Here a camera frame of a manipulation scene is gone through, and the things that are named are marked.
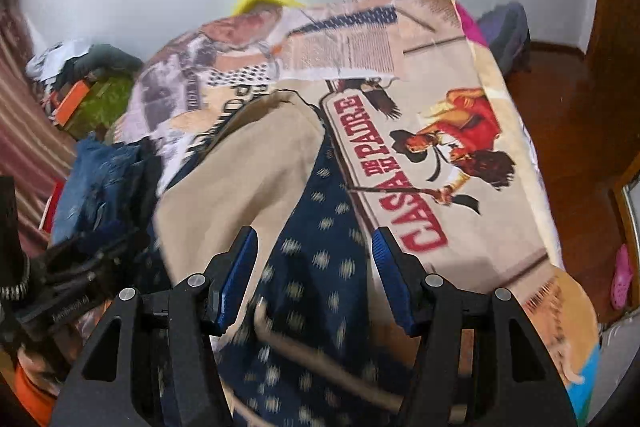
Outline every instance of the blue denim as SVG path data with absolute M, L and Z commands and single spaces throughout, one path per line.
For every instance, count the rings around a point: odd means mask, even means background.
M 78 157 L 60 196 L 51 242 L 56 245 L 100 223 L 128 223 L 130 197 L 144 169 L 140 145 L 111 147 L 90 136 L 78 143 Z

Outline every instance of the red dress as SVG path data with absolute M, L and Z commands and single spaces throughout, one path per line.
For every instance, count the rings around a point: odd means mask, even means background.
M 433 125 L 453 138 L 456 138 L 466 153 L 489 149 L 493 150 L 494 140 L 500 134 L 500 126 L 495 118 L 491 105 L 485 96 L 474 98 L 471 107 L 465 107 L 468 98 L 458 97 L 452 103 L 472 115 L 471 119 L 462 127 L 444 121 L 437 121 Z

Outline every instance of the silver screw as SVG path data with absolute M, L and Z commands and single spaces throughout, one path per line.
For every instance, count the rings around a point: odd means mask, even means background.
M 118 297 L 120 297 L 123 301 L 128 301 L 129 299 L 132 299 L 135 294 L 136 291 L 133 288 L 124 288 L 120 290 Z
M 495 291 L 495 296 L 501 301 L 508 301 L 511 299 L 511 292 L 507 288 L 498 288 Z
M 187 284 L 192 288 L 197 288 L 198 286 L 202 286 L 205 281 L 206 279 L 202 273 L 194 273 L 187 279 Z
M 430 273 L 424 278 L 424 281 L 433 288 L 439 288 L 444 284 L 444 279 L 436 273 Z

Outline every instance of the orange box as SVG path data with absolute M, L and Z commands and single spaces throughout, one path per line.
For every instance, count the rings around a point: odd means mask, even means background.
M 64 125 L 71 118 L 71 115 L 88 92 L 89 86 L 86 85 L 84 80 L 78 80 L 74 84 L 68 95 L 66 95 L 65 100 L 60 102 L 60 105 L 53 113 L 53 117 L 60 125 Z

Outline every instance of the orange object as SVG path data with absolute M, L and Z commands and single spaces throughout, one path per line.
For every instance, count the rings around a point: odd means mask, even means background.
M 15 396 L 41 427 L 47 427 L 56 399 L 36 387 L 20 364 L 15 368 Z
M 66 95 L 65 100 L 63 100 L 58 108 L 53 112 L 53 116 L 56 121 L 60 125 L 64 125 L 68 122 L 71 115 L 80 105 L 82 99 L 86 97 L 86 94 L 89 92 L 89 86 L 86 85 L 84 80 L 78 80 L 74 87 L 69 90 L 68 95 Z

